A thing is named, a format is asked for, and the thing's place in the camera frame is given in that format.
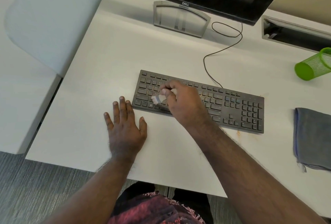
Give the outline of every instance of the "cable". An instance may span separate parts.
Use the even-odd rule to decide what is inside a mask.
[[[232,28],[232,29],[234,29],[234,30],[236,30],[237,32],[239,32],[239,34],[237,35],[237,36],[229,36],[229,35],[226,35],[226,34],[221,34],[220,32],[218,32],[218,31],[216,31],[215,29],[214,29],[214,24],[215,23],[218,23],[218,24],[222,24],[222,25],[226,25],[226,26],[228,26],[228,27],[230,27],[230,28]],[[230,25],[227,25],[227,24],[224,24],[224,23],[222,23],[222,22],[213,22],[212,23],[212,29],[214,30],[214,32],[216,32],[216,33],[218,33],[218,34],[221,34],[221,35],[223,35],[223,36],[225,36],[225,37],[228,37],[228,38],[237,38],[238,36],[240,36],[241,35],[241,38],[240,38],[240,40],[238,40],[238,42],[237,43],[235,43],[235,44],[233,44],[233,45],[231,45],[231,46],[228,46],[228,47],[226,47],[226,48],[224,48],[224,49],[222,49],[222,50],[219,50],[219,51],[217,51],[217,52],[214,52],[214,53],[210,53],[210,54],[208,54],[208,55],[206,55],[205,57],[204,57],[204,67],[205,67],[205,71],[206,71],[206,73],[208,74],[208,76],[214,81],[214,82],[216,82],[217,84],[219,84],[220,86],[221,86],[221,88],[223,88],[222,87],[222,85],[220,84],[220,83],[218,83],[210,74],[209,74],[209,72],[207,71],[207,68],[206,68],[206,64],[205,64],[205,59],[206,59],[206,57],[208,57],[208,56],[210,56],[210,55],[213,55],[213,54],[216,54],[216,53],[219,53],[219,52],[221,52],[221,51],[224,51],[224,50],[226,50],[226,49],[229,49],[230,47],[233,47],[234,45],[236,45],[236,44],[238,44],[242,39],[243,39],[243,34],[242,34],[242,32],[243,32],[243,24],[241,23],[241,31],[239,31],[238,29],[235,29],[234,27],[232,27],[232,26],[230,26]]]

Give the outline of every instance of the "white desk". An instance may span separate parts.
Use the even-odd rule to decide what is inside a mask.
[[[141,69],[213,84],[202,58],[229,45],[229,39],[208,30],[208,41],[146,23],[153,16],[153,1],[102,0],[27,159],[98,169],[110,156],[103,112],[112,113],[112,102],[120,95],[132,100]],[[285,14],[266,14],[325,30]],[[240,28],[212,15],[216,20]],[[265,98],[264,134],[225,131],[300,199],[331,217],[331,173],[302,173],[292,152],[293,109],[331,114],[331,75],[311,82],[297,78],[294,64],[312,52],[263,40],[261,21],[244,25],[243,34],[240,44],[209,57],[207,68],[225,88]],[[128,178],[226,196],[201,150],[173,117],[139,110],[135,114],[136,119],[144,116],[148,138]]]
[[[14,0],[0,0],[0,151],[24,153],[60,82],[54,71],[15,46],[3,21]]]

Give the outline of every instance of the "monitor stand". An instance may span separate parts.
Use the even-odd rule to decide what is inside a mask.
[[[155,1],[153,21],[155,26],[201,38],[207,29],[210,17],[185,5]]]

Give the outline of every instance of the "black keyboard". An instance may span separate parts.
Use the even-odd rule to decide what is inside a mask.
[[[159,95],[159,87],[170,80],[195,87],[213,121],[222,126],[264,132],[264,98],[247,93],[183,80],[141,70],[132,106],[147,111],[171,114],[167,100],[154,105],[151,96]]]

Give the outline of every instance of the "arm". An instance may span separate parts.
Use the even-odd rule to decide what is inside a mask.
[[[139,129],[135,124],[130,101],[120,97],[113,103],[114,123],[105,113],[109,133],[109,148],[112,158],[45,224],[107,223],[118,194],[126,180],[137,153],[147,138],[147,124],[143,117]]]
[[[177,97],[168,88],[176,88]],[[205,154],[243,223],[325,224],[211,120],[195,88],[174,80],[161,89],[171,113]]]

